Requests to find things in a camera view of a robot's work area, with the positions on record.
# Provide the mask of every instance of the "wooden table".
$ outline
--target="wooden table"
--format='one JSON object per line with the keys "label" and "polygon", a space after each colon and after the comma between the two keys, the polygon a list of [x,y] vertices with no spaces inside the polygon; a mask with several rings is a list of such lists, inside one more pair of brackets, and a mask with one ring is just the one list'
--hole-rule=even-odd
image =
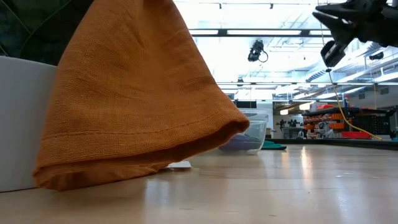
{"label": "wooden table", "polygon": [[398,153],[289,146],[69,192],[0,194],[1,223],[397,223]]}

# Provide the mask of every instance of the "stitched seam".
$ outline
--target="stitched seam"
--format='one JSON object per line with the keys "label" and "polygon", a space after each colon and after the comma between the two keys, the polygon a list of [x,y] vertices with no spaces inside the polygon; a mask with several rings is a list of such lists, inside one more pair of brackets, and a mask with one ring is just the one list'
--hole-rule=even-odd
{"label": "stitched seam", "polygon": [[211,118],[212,116],[215,116],[215,115],[217,115],[217,114],[219,114],[219,113],[221,113],[221,112],[222,112],[222,111],[213,113],[213,114],[209,115],[208,117],[203,118],[203,119],[201,119],[201,120],[199,120],[199,121],[192,121],[192,122],[189,122],[189,123],[186,123],[186,124],[181,124],[181,125],[179,125],[179,126],[174,126],[174,127],[172,127],[172,128],[167,128],[167,129],[163,129],[163,130],[160,130],[160,131],[147,131],[147,132],[138,132],[138,133],[111,133],[111,132],[66,133],[66,134],[54,134],[54,135],[51,135],[51,136],[47,136],[47,137],[45,137],[45,138],[42,138],[42,140],[49,140],[49,139],[53,139],[53,138],[59,138],[59,137],[64,137],[64,136],[76,136],[76,135],[79,135],[79,136],[93,135],[93,134],[98,134],[98,135],[99,135],[99,134],[135,135],[135,134],[160,133],[160,132],[162,132],[162,131],[168,131],[168,130],[171,130],[171,129],[174,129],[174,128],[181,128],[181,127],[184,127],[184,126],[187,126],[187,125],[190,125],[190,124],[195,124],[195,123],[199,123],[199,122],[205,121],[205,120]]}

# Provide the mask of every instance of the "black robotic arm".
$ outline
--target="black robotic arm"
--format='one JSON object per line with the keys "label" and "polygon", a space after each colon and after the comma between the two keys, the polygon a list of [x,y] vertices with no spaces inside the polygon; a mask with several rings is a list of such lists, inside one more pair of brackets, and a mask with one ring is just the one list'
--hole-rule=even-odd
{"label": "black robotic arm", "polygon": [[398,47],[398,9],[387,0],[348,0],[341,4],[317,6],[313,15],[330,29],[334,40],[321,51],[327,67],[345,56],[344,49],[354,39],[373,41],[383,47]]}

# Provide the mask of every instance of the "orange cloth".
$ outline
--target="orange cloth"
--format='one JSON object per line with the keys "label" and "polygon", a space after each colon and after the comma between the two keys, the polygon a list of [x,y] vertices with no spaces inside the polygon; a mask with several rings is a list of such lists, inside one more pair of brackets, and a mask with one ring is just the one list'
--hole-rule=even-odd
{"label": "orange cloth", "polygon": [[58,66],[34,177],[55,190],[142,177],[248,126],[172,0],[95,0]]}

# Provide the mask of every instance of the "clear plastic bin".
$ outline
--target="clear plastic bin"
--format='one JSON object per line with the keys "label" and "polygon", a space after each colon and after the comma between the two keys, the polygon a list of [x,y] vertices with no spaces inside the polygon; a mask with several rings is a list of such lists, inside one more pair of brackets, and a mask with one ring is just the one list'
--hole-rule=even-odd
{"label": "clear plastic bin", "polygon": [[244,133],[233,136],[229,142],[218,149],[225,153],[257,154],[266,138],[268,112],[256,109],[241,111],[250,120],[249,128]]}

